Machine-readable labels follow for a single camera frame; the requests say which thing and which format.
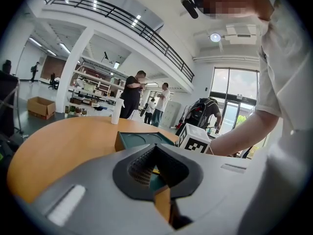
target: glass door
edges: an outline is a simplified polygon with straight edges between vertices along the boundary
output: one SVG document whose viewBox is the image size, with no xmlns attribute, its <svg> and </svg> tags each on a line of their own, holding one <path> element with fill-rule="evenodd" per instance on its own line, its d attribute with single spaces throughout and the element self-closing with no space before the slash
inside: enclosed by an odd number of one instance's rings
<svg viewBox="0 0 313 235">
<path fill-rule="evenodd" d="M 217 130 L 215 134 L 223 135 L 231 131 L 236 126 L 237 117 L 239 114 L 240 103 L 226 101 L 226 105 L 222 114 L 222 124 L 220 130 Z"/>
</svg>

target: white pillar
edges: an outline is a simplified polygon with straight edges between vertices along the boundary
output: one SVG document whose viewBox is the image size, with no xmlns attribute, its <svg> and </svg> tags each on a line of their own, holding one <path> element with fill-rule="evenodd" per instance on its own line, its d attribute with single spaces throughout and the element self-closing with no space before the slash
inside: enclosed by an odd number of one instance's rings
<svg viewBox="0 0 313 235">
<path fill-rule="evenodd" d="M 87 43 L 90 41 L 94 34 L 92 27 L 87 27 L 84 32 L 80 35 L 79 39 L 75 43 L 70 55 L 68 56 L 67 62 L 65 63 L 64 69 L 62 71 L 61 80 L 56 97 L 56 112 L 63 113 L 65 110 L 65 100 L 68 91 L 68 86 L 71 78 L 73 77 L 73 72 L 77 65 L 77 61 L 80 55 L 83 53 Z"/>
<path fill-rule="evenodd" d="M 10 73 L 16 74 L 24 46 L 34 27 L 34 24 L 19 12 L 13 17 L 1 39 L 0 69 L 6 60 L 10 60 L 12 66 Z"/>
</svg>

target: man in white shirt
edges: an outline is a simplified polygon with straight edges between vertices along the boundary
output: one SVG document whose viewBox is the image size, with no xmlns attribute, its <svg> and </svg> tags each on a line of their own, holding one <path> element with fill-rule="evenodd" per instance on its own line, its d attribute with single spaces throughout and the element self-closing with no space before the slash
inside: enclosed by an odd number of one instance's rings
<svg viewBox="0 0 313 235">
<path fill-rule="evenodd" d="M 148 103 L 148 107 L 146 108 L 145 123 L 150 124 L 152 111 L 155 109 L 155 107 L 156 107 L 155 99 L 152 98 L 151 101 Z"/>
<path fill-rule="evenodd" d="M 231 155 L 261 141 L 284 120 L 283 135 L 309 130 L 313 98 L 312 46 L 300 20 L 284 0 L 194 0 L 212 18 L 256 15 L 262 23 L 260 90 L 255 112 L 214 139 L 208 153 Z"/>
<path fill-rule="evenodd" d="M 171 92 L 168 90 L 168 83 L 162 85 L 162 93 L 157 95 L 160 99 L 157 102 L 155 112 L 153 112 L 151 125 L 158 127 L 161 122 L 163 112 L 165 111 Z"/>
</svg>

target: desk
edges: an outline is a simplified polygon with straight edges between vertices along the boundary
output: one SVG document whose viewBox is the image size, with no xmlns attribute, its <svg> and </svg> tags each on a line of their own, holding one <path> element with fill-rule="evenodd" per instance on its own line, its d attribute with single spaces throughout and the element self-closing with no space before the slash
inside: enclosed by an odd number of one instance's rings
<svg viewBox="0 0 313 235">
<path fill-rule="evenodd" d="M 115 152 L 117 131 L 160 132 L 175 142 L 178 136 L 133 120 L 73 117 L 51 123 L 30 136 L 10 164 L 7 184 L 28 203 L 51 183 L 83 162 Z"/>
</svg>

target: floor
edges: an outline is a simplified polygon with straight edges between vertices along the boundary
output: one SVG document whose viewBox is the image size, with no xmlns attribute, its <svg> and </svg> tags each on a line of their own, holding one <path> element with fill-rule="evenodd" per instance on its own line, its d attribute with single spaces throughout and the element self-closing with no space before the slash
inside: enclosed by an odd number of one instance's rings
<svg viewBox="0 0 313 235">
<path fill-rule="evenodd" d="M 28 81 L 22 81 L 21 87 L 20 87 L 20 95 L 19 95 L 19 109 L 20 109 L 20 121 L 21 121 L 21 129 L 23 132 L 27 135 L 32 135 L 40 128 L 43 128 L 44 126 L 53 123 L 55 121 L 59 121 L 66 118 L 72 118 L 77 117 L 71 114 L 65 114 L 65 113 L 56 113 L 54 116 L 49 118 L 48 120 L 43 120 L 40 118 L 37 118 L 35 116 L 32 116 L 28 114 L 27 111 L 27 100 L 35 97 L 40 96 L 43 98 L 46 98 L 51 101 L 56 100 L 57 91 L 52 90 L 48 88 L 49 85 L 41 82 L 34 82 L 33 84 L 29 84 Z M 67 93 L 67 100 L 72 96 L 72 92 Z M 87 116 L 110 116 L 114 110 L 114 106 L 109 105 L 106 102 L 100 102 L 100 105 L 103 107 L 107 107 L 107 110 L 97 111 L 91 106 L 87 104 L 81 104 L 82 108 L 85 108 L 87 110 Z M 139 111 L 134 111 L 133 115 L 131 116 L 132 120 L 136 120 L 139 122 L 144 122 L 144 116 L 140 117 Z M 18 118 L 17 114 L 15 114 L 15 126 L 18 127 Z M 171 133 L 175 133 L 175 129 L 168 129 L 163 128 L 160 126 L 160 128 L 167 130 Z"/>
</svg>

